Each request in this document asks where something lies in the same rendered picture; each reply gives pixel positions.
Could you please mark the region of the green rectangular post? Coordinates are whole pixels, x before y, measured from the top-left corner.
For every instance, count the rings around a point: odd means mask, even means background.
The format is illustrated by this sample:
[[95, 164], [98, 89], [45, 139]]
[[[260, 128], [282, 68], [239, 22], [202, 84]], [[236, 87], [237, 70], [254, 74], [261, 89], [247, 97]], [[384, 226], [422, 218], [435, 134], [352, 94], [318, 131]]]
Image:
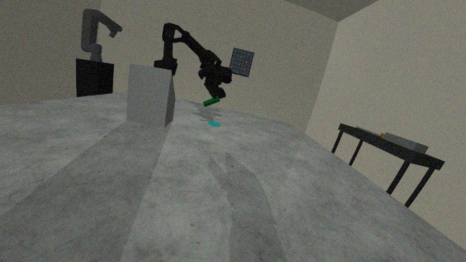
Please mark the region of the green rectangular post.
[[209, 106], [209, 105], [211, 105], [213, 103], [219, 102], [219, 101], [220, 101], [219, 98], [216, 97], [216, 99], [213, 99], [213, 98], [209, 99], [209, 100], [203, 102], [203, 104], [204, 104], [205, 107], [207, 107], [207, 106]]

